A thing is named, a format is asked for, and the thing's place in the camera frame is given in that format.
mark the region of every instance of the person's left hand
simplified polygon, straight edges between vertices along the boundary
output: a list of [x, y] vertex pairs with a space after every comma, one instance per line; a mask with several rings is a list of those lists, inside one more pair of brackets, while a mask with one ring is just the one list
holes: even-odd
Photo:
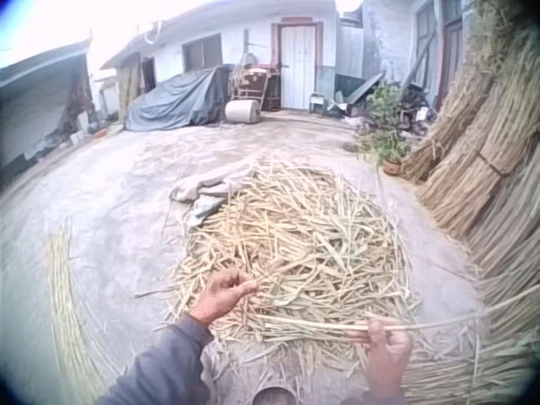
[[257, 283], [244, 272], [231, 270], [214, 273], [190, 315], [208, 327], [216, 319], [231, 312], [242, 297], [256, 291]]

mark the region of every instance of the building wall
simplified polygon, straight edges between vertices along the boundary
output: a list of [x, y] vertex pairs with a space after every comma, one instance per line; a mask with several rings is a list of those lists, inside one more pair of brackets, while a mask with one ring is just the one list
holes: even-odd
[[[249, 31], [249, 52], [259, 63], [269, 64], [272, 60], [272, 24], [280, 23], [287, 14], [275, 13], [271, 16], [247, 20], [242, 23], [227, 24], [191, 36], [183, 36], [158, 46], [145, 57], [153, 57], [157, 82], [162, 82], [184, 72], [182, 45], [210, 35], [221, 34], [223, 62], [237, 64], [244, 49], [244, 30]], [[301, 17], [312, 17], [314, 22], [323, 23], [322, 67], [317, 72], [316, 91], [327, 97], [333, 95], [333, 81], [336, 69], [336, 28], [338, 15], [331, 13], [306, 13]]]
[[342, 25], [337, 30], [336, 73], [352, 78], [363, 78], [364, 30]]
[[118, 112], [118, 91], [116, 86], [103, 90], [103, 96], [108, 114]]
[[403, 81], [410, 68], [413, 0], [364, 0], [364, 78], [386, 71], [389, 82]]
[[[430, 0], [364, 0], [363, 76], [383, 70], [389, 82], [403, 81], [416, 61], [416, 13]], [[442, 1], [433, 0], [437, 19], [437, 66], [442, 63]], [[473, 0], [462, 0], [463, 44], [474, 27]], [[437, 69], [427, 98], [433, 103], [439, 91], [441, 71]]]
[[73, 77], [71, 70], [66, 70], [66, 64], [57, 65], [47, 77], [2, 100], [2, 167], [20, 154], [27, 154], [28, 159], [33, 157], [36, 144], [57, 129], [68, 103]]

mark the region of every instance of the hand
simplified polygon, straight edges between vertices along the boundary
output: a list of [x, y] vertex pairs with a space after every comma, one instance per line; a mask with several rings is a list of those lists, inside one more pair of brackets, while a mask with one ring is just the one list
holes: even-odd
[[208, 327], [216, 319], [231, 312], [242, 297], [256, 291], [257, 283], [243, 272], [233, 270], [214, 273], [190, 315]]
[[401, 392], [402, 378], [413, 350], [413, 339], [406, 332], [387, 332], [384, 326], [396, 325], [392, 318], [371, 320], [368, 332], [348, 332], [355, 343], [368, 343], [370, 354], [366, 379], [370, 395], [385, 399]]

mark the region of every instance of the dark window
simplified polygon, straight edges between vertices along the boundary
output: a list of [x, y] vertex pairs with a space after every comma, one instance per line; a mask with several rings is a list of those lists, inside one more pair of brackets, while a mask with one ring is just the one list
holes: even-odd
[[141, 67], [143, 68], [144, 92], [148, 93], [155, 89], [154, 59], [151, 57], [146, 61], [143, 61]]
[[184, 70], [214, 68], [223, 64], [221, 35], [209, 36], [183, 46]]
[[[435, 31], [436, 25], [435, 7], [433, 2], [430, 2], [416, 14], [416, 56], [424, 49], [425, 43], [429, 41], [433, 31]], [[425, 89], [429, 89], [435, 74], [436, 55], [437, 41], [432, 40], [414, 80], [416, 84]]]

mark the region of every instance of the door frame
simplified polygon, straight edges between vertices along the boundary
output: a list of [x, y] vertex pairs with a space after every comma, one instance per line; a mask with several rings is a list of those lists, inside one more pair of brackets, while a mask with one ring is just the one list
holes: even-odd
[[448, 79], [448, 73], [450, 72], [450, 58], [451, 58], [451, 49], [450, 49], [450, 31], [451, 30], [461, 30], [463, 32], [463, 21], [460, 17], [459, 19], [454, 19], [453, 21], [445, 24], [444, 33], [443, 33], [443, 49], [442, 49], [442, 69], [439, 82], [439, 95], [438, 100], [435, 103], [437, 110], [440, 110], [442, 107], [442, 102], [450, 91], [451, 83]]
[[[322, 22], [313, 22], [311, 17], [283, 18], [281, 23], [272, 24], [272, 60], [271, 66], [281, 73], [281, 30], [289, 27], [315, 27], [315, 72], [313, 89], [317, 86], [317, 70], [322, 67]], [[279, 78], [279, 99], [281, 104], [281, 77]]]

